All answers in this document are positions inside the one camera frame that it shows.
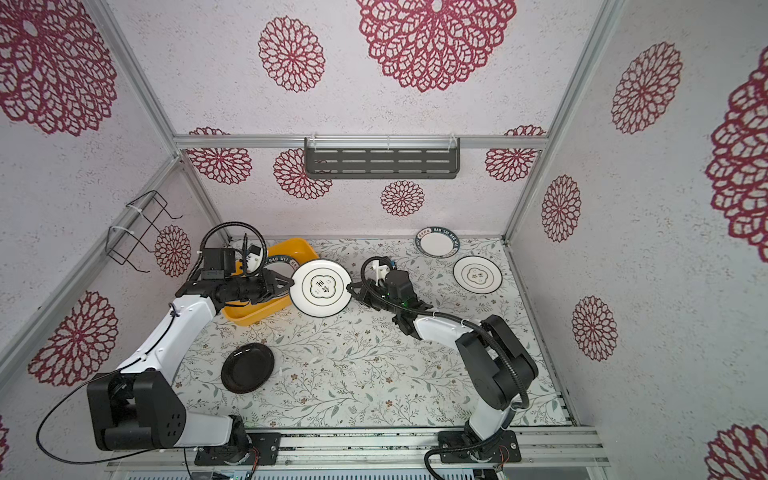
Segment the wire rack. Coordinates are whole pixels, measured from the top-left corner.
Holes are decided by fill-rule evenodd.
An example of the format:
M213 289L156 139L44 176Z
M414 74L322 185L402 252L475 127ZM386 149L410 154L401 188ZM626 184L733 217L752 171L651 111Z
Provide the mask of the wire rack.
M154 217L149 218L147 215L144 214L145 210L149 208L153 202L160 207L159 211L157 212ZM136 217L134 222L139 219L139 217L143 217L149 224L147 225L147 228L144 229L143 232L141 232L141 235L138 237L136 236L136 233L131 230L131 225L126 227L119 227L117 225L111 225L109 227L109 230L107 230L107 241L104 243L104 252L107 254L108 257L110 257L112 260L117 262L120 265L125 265L126 263L134 268L137 272L141 273L149 273L150 270L142 270L134 265L133 262L131 262L130 257L133 254L133 252L136 250L136 248L141 245L142 248L144 248L149 253L154 253L154 250L147 247L147 245L144 244L144 237L147 235L147 232L151 229L155 229L157 231L157 234L160 234L160 229L157 228L157 225L155 225L155 222L157 222L157 219L160 218L160 215L166 214L169 218L172 220L178 220L182 218L184 215L179 215L178 217L174 217L170 214L170 212L167 210L168 201L165 200L165 198L158 192L157 190L149 190L147 193L140 195L139 197L133 199L132 201L125 204L126 207L132 208L136 210L139 214L139 216ZM117 239L114 239L115 232L117 231ZM116 250L118 244L122 240L122 237L124 235L130 235L133 237L134 240L136 240L136 243L133 245L131 250L128 252L127 255L123 255L122 253L118 252Z

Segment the floral tablecloth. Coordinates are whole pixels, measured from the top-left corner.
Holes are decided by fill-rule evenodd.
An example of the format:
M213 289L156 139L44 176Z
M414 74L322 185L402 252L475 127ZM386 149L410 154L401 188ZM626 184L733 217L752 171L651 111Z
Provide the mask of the floral tablecloth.
M411 274L419 298L438 310L467 318L504 318L538 364L529 390L531 407L512 425L569 425L554 390L528 315L499 239L462 239L457 255L425 257L412 240L311 240L322 257L347 267L354 280L365 259L389 256ZM453 264L467 255L493 260L501 288L488 295L463 290ZM392 314L353 300L325 319L290 306L250 327L221 315L194 340L174 380L187 408L243 416L246 427L462 425L478 398L458 353L403 335ZM261 342L275 355L275 369L255 392L237 395L221 383L226 357L245 343Z

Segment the yellow plastic tub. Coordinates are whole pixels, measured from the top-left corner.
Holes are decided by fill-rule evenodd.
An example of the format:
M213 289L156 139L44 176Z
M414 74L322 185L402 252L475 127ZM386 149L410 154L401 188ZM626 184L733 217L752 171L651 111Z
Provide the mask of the yellow plastic tub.
M292 238L278 243L267 250L267 255L270 257L274 255L289 255L296 259L299 265L319 258L315 250L303 238ZM238 263L235 274L237 275L241 271L240 264ZM290 304L290 296L286 295L266 303L259 303L258 305L225 306L221 312L232 323L239 326L249 326L260 322L261 319L267 318L275 312L281 311Z

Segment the red mandala pattern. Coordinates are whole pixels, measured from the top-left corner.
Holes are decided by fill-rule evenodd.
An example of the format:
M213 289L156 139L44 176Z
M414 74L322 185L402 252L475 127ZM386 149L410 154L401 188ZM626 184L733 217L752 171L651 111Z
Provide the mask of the red mandala pattern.
M218 128L197 128L190 135L228 135ZM245 148L190 148L192 165L220 184L238 184L250 175L250 156Z
M413 182L398 180L384 187L382 207L397 217L407 217L424 204L424 190Z
M293 18L275 18L259 39L259 58L267 74L288 91L314 88L326 69L323 47L310 27Z
M328 193L333 180L314 180L304 169L304 150L299 148L282 152L275 159L274 175L280 188L296 198L309 200Z
M520 125L504 135L542 136L547 132L534 125ZM526 178L538 152L534 148L494 148L485 154L485 169L496 180L505 182Z
M192 247L187 234L176 225L167 225L154 242L154 259L160 270L168 276L179 276L187 271Z
M111 116L118 74L80 2L3 0L0 52L0 102L11 120L77 137Z
M114 348L118 318L107 298L85 292L27 370L54 386L73 386L97 372Z
M611 109L616 128L633 134L654 124L674 98L682 69L674 44L662 41L639 54L616 86Z
M8 453L8 429L2 424L2 416L0 415L0 472L2 472L2 463L5 460L5 454Z
M357 0L360 33L382 73L402 87L445 90L488 63L514 0Z
M730 94L728 107L711 137L711 205L729 220L728 234L757 247L768 263L768 48L750 79Z
M765 480L768 478L768 432L760 425L732 425L707 443L704 457L709 480Z
M541 202L541 224L550 240L561 242L570 237L581 215L578 185L568 175L557 177Z
M574 309L571 325L578 348L586 356L601 362L613 354L619 335L614 314L603 300L594 296L581 299Z

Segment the black plate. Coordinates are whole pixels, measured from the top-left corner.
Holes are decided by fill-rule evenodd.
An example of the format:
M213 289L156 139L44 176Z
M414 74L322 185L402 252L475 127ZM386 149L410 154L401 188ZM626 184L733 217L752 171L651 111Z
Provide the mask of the black plate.
M275 356L261 343L248 343L230 353L221 367L221 382L232 393L248 393L272 375Z

